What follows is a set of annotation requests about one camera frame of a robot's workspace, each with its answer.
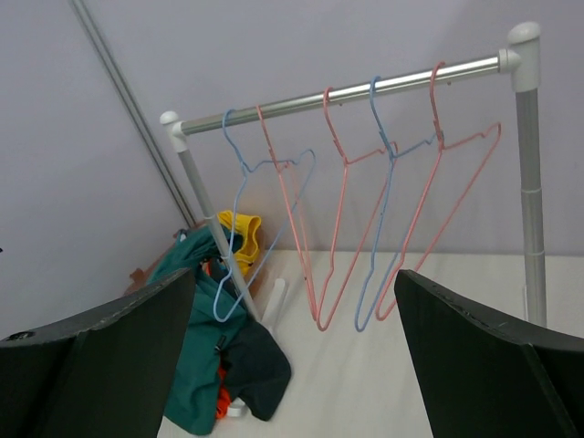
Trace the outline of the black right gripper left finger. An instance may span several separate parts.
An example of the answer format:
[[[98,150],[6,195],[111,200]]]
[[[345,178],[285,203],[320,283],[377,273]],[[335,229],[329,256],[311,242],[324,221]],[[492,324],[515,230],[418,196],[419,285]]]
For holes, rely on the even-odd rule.
[[[4,437],[154,437],[195,280],[179,269],[127,296],[1,341]]]

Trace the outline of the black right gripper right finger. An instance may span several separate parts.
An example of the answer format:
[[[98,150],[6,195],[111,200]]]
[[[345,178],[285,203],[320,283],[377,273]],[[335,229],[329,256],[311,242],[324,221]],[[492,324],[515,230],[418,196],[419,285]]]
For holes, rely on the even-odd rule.
[[[433,436],[582,436],[581,338],[412,270],[398,273],[394,292]]]

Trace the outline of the teal green shorts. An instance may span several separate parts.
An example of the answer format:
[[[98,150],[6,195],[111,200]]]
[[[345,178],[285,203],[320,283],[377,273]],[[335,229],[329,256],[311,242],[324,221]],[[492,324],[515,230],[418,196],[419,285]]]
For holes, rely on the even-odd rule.
[[[195,435],[208,435],[214,428],[220,385],[217,376],[220,349],[226,347],[248,321],[248,314],[240,305],[225,323],[214,318],[218,283],[204,273],[202,263],[218,256],[211,231],[208,227],[200,228],[179,241],[148,280],[149,284],[154,283],[183,268],[190,269],[194,274],[191,314],[164,415]],[[218,313],[227,313],[234,303],[234,297],[224,290],[219,299]]]

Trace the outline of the yellow shorts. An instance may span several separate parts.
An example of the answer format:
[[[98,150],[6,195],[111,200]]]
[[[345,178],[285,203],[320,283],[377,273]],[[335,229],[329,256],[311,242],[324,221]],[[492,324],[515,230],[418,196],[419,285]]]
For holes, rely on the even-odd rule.
[[[241,240],[240,243],[234,242],[235,261],[248,280],[259,266],[264,252],[262,218],[258,215],[234,214],[228,210],[218,213],[217,217],[229,232],[234,229],[235,239]]]

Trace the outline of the blue wire hanger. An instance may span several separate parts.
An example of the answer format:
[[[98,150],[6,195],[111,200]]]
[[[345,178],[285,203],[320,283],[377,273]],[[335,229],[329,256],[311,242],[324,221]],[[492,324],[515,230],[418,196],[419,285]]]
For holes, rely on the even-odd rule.
[[[380,136],[381,141],[384,145],[385,151],[387,153],[389,153],[389,158],[388,158],[386,180],[385,180],[384,187],[381,191],[381,211],[377,214],[378,221],[377,221],[377,225],[376,225],[376,229],[375,229],[375,235],[374,235],[374,239],[373,239],[372,248],[370,251],[370,268],[369,268],[368,274],[365,276],[365,278],[362,282],[360,296],[359,296],[358,304],[356,306],[356,310],[355,310],[355,314],[354,314],[354,328],[358,333],[364,332],[366,327],[369,325],[369,322],[373,316],[376,305],[378,304],[378,301],[381,297],[381,292],[384,288],[384,285],[386,284],[386,281],[389,279],[391,269],[393,268],[393,265],[395,264],[395,261],[397,259],[398,254],[399,254],[398,252],[395,252],[393,254],[393,258],[385,270],[384,277],[383,277],[382,281],[380,282],[378,291],[377,291],[372,303],[370,304],[370,307],[367,311],[367,314],[366,314],[365,318],[363,320],[361,320],[360,316],[361,316],[361,311],[363,308],[363,301],[364,301],[364,298],[366,296],[366,292],[368,290],[370,280],[371,280],[373,274],[376,272],[376,260],[377,260],[377,254],[378,254],[378,245],[379,245],[381,231],[382,231],[382,227],[384,225],[386,213],[388,211],[388,204],[389,204],[389,198],[390,198],[390,192],[391,192],[391,181],[392,181],[392,177],[393,177],[393,174],[394,174],[394,171],[396,168],[397,161],[401,157],[410,154],[411,152],[417,150],[418,148],[420,148],[423,145],[432,145],[434,143],[434,141],[436,140],[436,134],[432,134],[429,138],[423,139],[423,140],[419,141],[418,143],[412,145],[411,147],[407,148],[405,151],[399,152],[399,147],[398,147],[397,143],[394,141],[389,141],[386,130],[384,129],[384,126],[381,122],[381,118],[378,114],[378,111],[377,111],[377,108],[375,105],[377,82],[380,80],[381,80],[381,77],[376,76],[376,77],[373,77],[370,81],[369,104],[370,104],[371,113],[373,115],[373,118],[375,119],[375,122],[376,122],[376,125],[378,128],[379,136]]]
[[[237,147],[227,132],[227,122],[229,121],[232,113],[233,111],[231,109],[224,113],[222,117],[221,129],[225,140],[229,143],[235,152],[243,175],[243,180],[235,196],[233,208],[229,211],[232,211],[234,214],[240,213],[258,215],[262,218],[263,223],[263,217],[261,214],[267,211],[275,210],[278,205],[275,197],[276,191],[270,187],[271,183],[274,181],[279,181],[278,175],[276,168],[271,161],[271,158],[268,160],[262,160],[255,165],[250,165],[245,161],[240,149]],[[303,150],[296,158],[279,161],[294,162],[296,165],[293,167],[293,169],[295,170],[303,160],[307,160],[307,162],[310,163],[310,166],[314,167],[316,165],[316,155],[314,151],[310,148],[307,148]],[[238,298],[235,300],[235,303],[230,307],[227,313],[223,315],[218,313],[218,303],[221,294],[224,291],[224,284],[229,280],[235,281],[235,276],[237,274],[242,274],[237,262],[235,261],[235,253],[233,249],[234,242],[240,243],[241,240],[239,238],[235,239],[234,229],[231,229],[229,232],[229,238],[227,239],[226,253],[222,256],[224,264],[228,267],[228,270],[226,271],[226,274],[221,279],[221,281],[218,283],[218,288],[214,298],[214,318],[220,323],[225,323],[227,320],[229,320],[229,318],[238,308],[242,299],[250,296],[249,286],[258,275],[258,272],[255,271],[248,280],[243,278],[243,285],[236,289],[238,291]]]

